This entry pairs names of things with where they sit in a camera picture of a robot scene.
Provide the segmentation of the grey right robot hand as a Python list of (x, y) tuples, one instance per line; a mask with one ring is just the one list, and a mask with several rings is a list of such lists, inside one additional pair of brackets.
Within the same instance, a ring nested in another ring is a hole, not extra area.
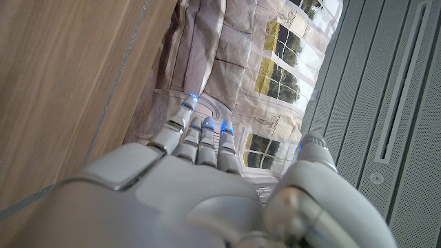
[(194, 116), (190, 94), (146, 145), (129, 143), (61, 181), (10, 247), (395, 247), (376, 208), (338, 174), (324, 138), (262, 201), (239, 172), (233, 127)]

